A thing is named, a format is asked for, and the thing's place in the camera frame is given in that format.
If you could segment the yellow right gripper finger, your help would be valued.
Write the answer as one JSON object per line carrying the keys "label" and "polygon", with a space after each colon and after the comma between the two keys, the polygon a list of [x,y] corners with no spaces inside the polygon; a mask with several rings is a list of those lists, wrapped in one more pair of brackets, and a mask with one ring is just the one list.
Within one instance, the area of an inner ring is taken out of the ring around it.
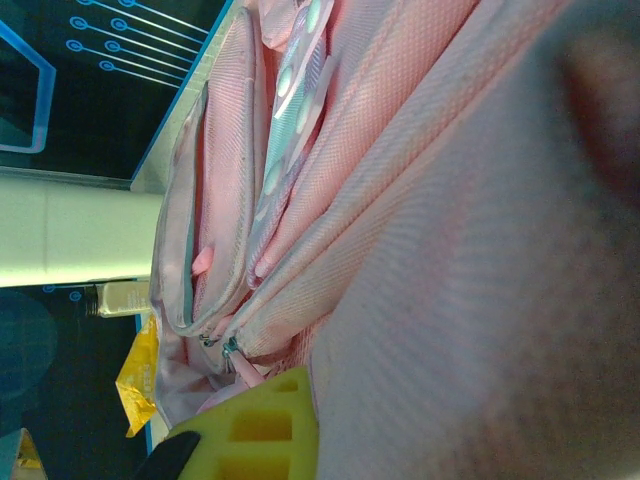
{"label": "yellow right gripper finger", "polygon": [[296,367],[176,425],[133,477],[313,480],[318,446],[309,373]]}

